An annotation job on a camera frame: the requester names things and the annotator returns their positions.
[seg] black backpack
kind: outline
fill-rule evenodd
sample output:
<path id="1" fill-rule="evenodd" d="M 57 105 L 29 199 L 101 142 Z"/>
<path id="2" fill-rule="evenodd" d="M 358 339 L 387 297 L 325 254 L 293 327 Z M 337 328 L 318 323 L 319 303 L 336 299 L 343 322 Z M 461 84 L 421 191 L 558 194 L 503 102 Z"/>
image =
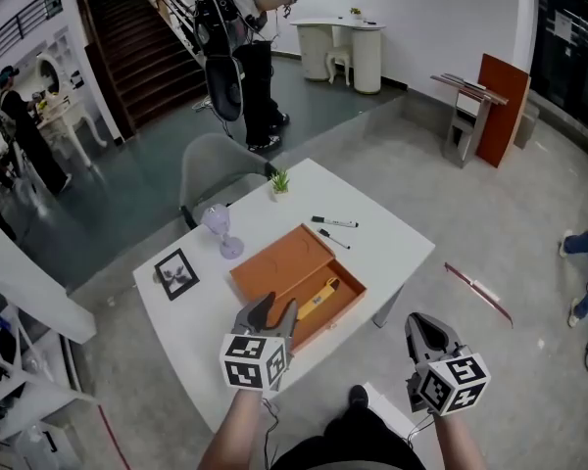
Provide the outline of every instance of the black backpack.
<path id="1" fill-rule="evenodd" d="M 194 33 L 207 58 L 230 56 L 249 31 L 233 0 L 196 0 Z"/>

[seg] sneaker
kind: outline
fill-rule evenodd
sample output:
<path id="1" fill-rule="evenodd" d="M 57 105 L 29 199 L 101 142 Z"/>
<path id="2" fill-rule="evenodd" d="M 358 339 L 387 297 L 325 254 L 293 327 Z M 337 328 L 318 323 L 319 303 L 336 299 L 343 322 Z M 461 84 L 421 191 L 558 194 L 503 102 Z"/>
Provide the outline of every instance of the sneaker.
<path id="1" fill-rule="evenodd" d="M 277 120 L 276 123 L 271 123 L 269 127 L 270 134 L 276 134 L 282 127 L 290 123 L 290 115 L 279 112 L 281 120 Z"/>
<path id="2" fill-rule="evenodd" d="M 566 238 L 570 237 L 571 235 L 572 230 L 566 230 L 566 232 L 562 236 L 562 239 L 560 240 L 560 256 L 562 258 L 566 258 L 568 256 L 568 253 L 564 250 L 564 240 L 566 240 Z"/>
<path id="3" fill-rule="evenodd" d="M 575 327 L 577 322 L 579 322 L 579 318 L 577 318 L 574 313 L 575 307 L 579 305 L 579 302 L 579 298 L 575 298 L 570 304 L 570 311 L 568 312 L 568 327 Z"/>
<path id="4" fill-rule="evenodd" d="M 66 179 L 66 182 L 63 184 L 63 188 L 59 191 L 59 193 L 64 191 L 66 188 L 68 188 L 68 186 L 70 186 L 70 183 L 72 182 L 72 175 L 67 174 L 67 176 L 68 176 L 68 178 Z"/>
<path id="5" fill-rule="evenodd" d="M 269 142 L 265 145 L 248 145 L 248 151 L 256 154 L 262 154 L 274 150 L 281 144 L 280 136 L 269 136 Z"/>
<path id="6" fill-rule="evenodd" d="M 351 387 L 349 392 L 349 407 L 352 407 L 353 405 L 368 407 L 368 393 L 362 385 Z"/>

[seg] pen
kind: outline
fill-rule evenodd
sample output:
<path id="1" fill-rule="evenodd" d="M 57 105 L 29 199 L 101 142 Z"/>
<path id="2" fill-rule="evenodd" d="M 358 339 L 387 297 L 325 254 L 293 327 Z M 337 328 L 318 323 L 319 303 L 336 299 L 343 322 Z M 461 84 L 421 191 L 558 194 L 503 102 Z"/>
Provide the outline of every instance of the pen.
<path id="1" fill-rule="evenodd" d="M 349 228 L 357 228 L 360 225 L 358 222 L 355 221 L 336 221 L 335 219 L 327 219 L 326 217 L 322 217 L 320 215 L 313 215 L 312 222 L 335 224 L 337 226 L 348 226 Z"/>
<path id="2" fill-rule="evenodd" d="M 333 242 L 335 242 L 336 244 L 339 244 L 340 246 L 342 246 L 344 249 L 351 249 L 351 246 L 347 246 L 346 244 L 342 244 L 339 240 L 334 239 L 333 237 L 331 237 L 331 235 L 329 235 L 329 232 L 326 231 L 324 228 L 320 228 L 318 230 L 318 233 L 320 235 L 322 235 L 323 237 L 326 237 L 327 239 L 331 239 Z"/>

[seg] staircase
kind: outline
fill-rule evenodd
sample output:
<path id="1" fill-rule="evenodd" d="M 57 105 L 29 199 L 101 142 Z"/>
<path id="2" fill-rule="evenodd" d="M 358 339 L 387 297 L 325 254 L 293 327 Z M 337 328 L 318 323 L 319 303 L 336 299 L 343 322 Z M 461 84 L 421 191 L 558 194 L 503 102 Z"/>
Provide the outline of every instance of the staircase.
<path id="1" fill-rule="evenodd" d="M 148 0 L 88 0 L 104 60 L 135 128 L 207 94 L 205 74 Z"/>

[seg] black photo frame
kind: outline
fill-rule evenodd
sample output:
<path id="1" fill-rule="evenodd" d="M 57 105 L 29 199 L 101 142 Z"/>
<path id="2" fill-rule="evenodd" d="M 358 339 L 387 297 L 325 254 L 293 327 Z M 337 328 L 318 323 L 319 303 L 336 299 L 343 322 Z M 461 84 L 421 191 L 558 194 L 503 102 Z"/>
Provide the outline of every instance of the black photo frame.
<path id="1" fill-rule="evenodd" d="M 177 249 L 155 264 L 155 271 L 170 301 L 200 282 L 181 249 Z"/>

